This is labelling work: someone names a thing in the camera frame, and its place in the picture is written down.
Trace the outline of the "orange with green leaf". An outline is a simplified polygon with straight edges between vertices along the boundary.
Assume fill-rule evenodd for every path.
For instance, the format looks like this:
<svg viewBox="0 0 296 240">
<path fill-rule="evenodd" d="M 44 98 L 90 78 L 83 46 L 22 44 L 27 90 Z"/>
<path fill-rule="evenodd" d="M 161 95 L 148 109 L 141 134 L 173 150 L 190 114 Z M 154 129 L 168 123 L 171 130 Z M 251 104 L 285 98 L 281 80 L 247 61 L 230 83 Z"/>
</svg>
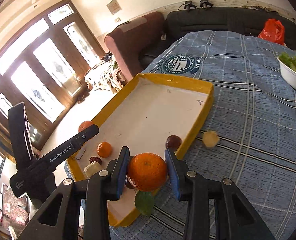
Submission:
<svg viewBox="0 0 296 240">
<path fill-rule="evenodd" d="M 128 163 L 127 180 L 136 190 L 134 204 L 138 211 L 150 217 L 155 205 L 153 193 L 160 189 L 168 177 L 163 158 L 154 153 L 141 153 Z"/>
</svg>

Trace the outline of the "small date in tray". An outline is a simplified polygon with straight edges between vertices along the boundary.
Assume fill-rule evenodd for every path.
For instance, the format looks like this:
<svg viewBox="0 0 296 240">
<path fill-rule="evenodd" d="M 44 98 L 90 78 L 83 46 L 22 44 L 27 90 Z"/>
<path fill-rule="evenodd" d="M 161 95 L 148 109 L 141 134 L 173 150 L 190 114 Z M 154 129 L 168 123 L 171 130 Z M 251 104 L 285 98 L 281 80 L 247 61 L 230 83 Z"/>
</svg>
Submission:
<svg viewBox="0 0 296 240">
<path fill-rule="evenodd" d="M 102 160 L 101 160 L 101 158 L 96 157 L 96 156 L 92 156 L 92 157 L 90 157 L 89 162 L 90 162 L 91 164 L 92 164 L 92 163 L 98 163 L 99 165 L 102 165 Z"/>
</svg>

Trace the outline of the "pale fruit piece in tray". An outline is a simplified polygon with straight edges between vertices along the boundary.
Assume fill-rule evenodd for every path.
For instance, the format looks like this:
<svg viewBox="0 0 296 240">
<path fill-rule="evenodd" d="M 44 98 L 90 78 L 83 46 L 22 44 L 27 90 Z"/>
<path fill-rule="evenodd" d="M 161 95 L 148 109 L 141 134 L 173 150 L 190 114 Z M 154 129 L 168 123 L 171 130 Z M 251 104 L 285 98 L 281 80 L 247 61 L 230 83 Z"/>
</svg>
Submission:
<svg viewBox="0 0 296 240">
<path fill-rule="evenodd" d="M 102 170 L 101 164 L 99 164 L 97 161 L 93 161 L 84 168 L 84 173 L 87 178 L 90 178 L 92 175 L 100 172 L 100 170 Z"/>
</svg>

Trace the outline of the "small orange in tray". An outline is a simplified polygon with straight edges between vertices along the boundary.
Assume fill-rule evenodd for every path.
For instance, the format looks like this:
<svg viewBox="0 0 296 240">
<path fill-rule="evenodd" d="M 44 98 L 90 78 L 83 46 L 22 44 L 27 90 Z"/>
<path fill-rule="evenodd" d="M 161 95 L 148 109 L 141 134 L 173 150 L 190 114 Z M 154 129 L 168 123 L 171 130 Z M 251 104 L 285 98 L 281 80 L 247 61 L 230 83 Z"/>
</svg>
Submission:
<svg viewBox="0 0 296 240">
<path fill-rule="evenodd" d="M 113 148 L 109 142 L 104 141 L 98 144 L 96 151 L 100 157 L 107 158 L 112 154 Z"/>
</svg>

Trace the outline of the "dark plum in tray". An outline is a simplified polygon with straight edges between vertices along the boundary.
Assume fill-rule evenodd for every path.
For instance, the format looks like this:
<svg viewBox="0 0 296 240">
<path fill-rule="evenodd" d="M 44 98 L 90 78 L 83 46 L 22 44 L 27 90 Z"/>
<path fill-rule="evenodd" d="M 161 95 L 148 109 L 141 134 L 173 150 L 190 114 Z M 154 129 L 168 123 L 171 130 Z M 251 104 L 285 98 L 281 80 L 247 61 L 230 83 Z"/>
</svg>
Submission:
<svg viewBox="0 0 296 240">
<path fill-rule="evenodd" d="M 166 139 L 165 147 L 171 148 L 173 151 L 177 151 L 182 144 L 182 140 L 177 135 L 170 135 Z"/>
<path fill-rule="evenodd" d="M 128 177 L 125 179 L 125 185 L 128 189 L 135 189 L 135 187 L 130 183 L 130 180 Z"/>
</svg>

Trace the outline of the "small pale fruit chunk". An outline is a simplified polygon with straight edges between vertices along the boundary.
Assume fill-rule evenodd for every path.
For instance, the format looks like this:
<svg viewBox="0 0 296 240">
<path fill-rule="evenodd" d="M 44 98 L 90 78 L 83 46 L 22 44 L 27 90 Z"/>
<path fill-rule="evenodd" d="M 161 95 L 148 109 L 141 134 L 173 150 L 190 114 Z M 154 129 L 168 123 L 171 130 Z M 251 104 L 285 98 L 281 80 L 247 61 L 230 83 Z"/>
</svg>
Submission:
<svg viewBox="0 0 296 240">
<path fill-rule="evenodd" d="M 203 134 L 202 142 L 206 148 L 215 147 L 219 141 L 220 138 L 215 131 L 207 131 Z"/>
</svg>

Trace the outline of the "blue plaid tablecloth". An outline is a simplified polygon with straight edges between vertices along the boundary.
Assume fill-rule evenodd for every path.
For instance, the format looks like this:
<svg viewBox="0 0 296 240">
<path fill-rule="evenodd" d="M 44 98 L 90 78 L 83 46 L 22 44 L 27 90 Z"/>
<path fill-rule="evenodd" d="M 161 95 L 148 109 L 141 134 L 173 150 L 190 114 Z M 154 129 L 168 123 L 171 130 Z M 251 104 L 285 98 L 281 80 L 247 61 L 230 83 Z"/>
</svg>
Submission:
<svg viewBox="0 0 296 240">
<path fill-rule="evenodd" d="M 188 33 L 142 74 L 213 84 L 211 110 L 183 159 L 206 179 L 231 179 L 274 239 L 296 239 L 296 90 L 277 57 L 296 50 L 230 31 Z M 203 134 L 220 141 L 206 148 Z"/>
</svg>

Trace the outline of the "wooden glass door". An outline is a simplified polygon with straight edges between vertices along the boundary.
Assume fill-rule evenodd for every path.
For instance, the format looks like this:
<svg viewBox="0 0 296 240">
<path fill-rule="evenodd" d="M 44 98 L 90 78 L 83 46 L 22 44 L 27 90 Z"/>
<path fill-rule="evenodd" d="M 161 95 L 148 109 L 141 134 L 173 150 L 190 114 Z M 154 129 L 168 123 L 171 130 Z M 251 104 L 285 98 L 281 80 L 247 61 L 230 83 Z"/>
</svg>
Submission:
<svg viewBox="0 0 296 240">
<path fill-rule="evenodd" d="M 0 51 L 0 141 L 11 145 L 7 113 L 23 102 L 32 145 L 41 150 L 85 93 L 84 77 L 103 55 L 71 0 L 25 24 Z"/>
</svg>

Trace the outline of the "yellow cardboard tray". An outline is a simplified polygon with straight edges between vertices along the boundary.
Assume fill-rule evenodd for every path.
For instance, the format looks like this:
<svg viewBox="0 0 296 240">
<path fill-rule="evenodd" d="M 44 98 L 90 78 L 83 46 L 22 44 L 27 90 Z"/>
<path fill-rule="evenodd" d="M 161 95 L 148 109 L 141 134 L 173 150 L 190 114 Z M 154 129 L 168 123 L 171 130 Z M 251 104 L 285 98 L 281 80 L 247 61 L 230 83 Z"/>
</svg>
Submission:
<svg viewBox="0 0 296 240">
<path fill-rule="evenodd" d="M 93 118 L 99 133 L 68 158 L 73 179 L 86 178 L 83 170 L 103 141 L 113 148 L 111 156 L 103 159 L 103 168 L 118 158 L 123 146 L 132 156 L 154 153 L 163 158 L 170 135 L 181 138 L 176 156 L 183 159 L 211 110 L 213 93 L 214 86 L 207 81 L 180 75 L 137 74 Z"/>
</svg>

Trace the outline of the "white bowl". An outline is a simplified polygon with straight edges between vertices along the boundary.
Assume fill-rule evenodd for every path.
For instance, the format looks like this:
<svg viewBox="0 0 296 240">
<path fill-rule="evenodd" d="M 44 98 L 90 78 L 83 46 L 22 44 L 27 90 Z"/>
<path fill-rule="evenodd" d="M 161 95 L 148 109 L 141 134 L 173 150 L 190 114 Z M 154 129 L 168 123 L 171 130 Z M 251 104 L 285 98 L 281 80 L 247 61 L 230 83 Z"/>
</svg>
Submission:
<svg viewBox="0 0 296 240">
<path fill-rule="evenodd" d="M 296 72 L 289 68 L 286 64 L 282 63 L 277 57 L 280 66 L 280 74 L 282 78 L 296 90 Z"/>
</svg>

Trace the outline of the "red plastic bag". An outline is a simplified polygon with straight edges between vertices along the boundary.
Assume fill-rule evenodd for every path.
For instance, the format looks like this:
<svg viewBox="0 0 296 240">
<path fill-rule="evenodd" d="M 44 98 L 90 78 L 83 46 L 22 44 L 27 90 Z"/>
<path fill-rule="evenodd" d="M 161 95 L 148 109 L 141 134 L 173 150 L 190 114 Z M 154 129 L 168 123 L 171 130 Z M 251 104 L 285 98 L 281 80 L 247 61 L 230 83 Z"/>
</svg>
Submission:
<svg viewBox="0 0 296 240">
<path fill-rule="evenodd" d="M 265 22 L 265 26 L 258 38 L 283 46 L 285 42 L 285 27 L 279 20 L 270 18 Z"/>
</svg>

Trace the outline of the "black sofa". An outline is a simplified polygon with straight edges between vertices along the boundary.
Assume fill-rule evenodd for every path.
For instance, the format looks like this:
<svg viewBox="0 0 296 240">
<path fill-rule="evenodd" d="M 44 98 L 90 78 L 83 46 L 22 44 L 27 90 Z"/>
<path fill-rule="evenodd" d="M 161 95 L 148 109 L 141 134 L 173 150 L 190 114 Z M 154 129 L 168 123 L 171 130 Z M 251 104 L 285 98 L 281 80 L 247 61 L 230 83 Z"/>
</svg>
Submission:
<svg viewBox="0 0 296 240">
<path fill-rule="evenodd" d="M 296 50 L 296 24 L 280 16 L 276 11 L 231 7 L 192 9 L 170 12 L 163 24 L 164 40 L 152 42 L 139 53 L 143 69 L 165 51 L 173 42 L 195 31 L 233 31 L 242 35 L 257 37 L 269 19 L 279 20 L 285 27 L 285 44 Z"/>
</svg>

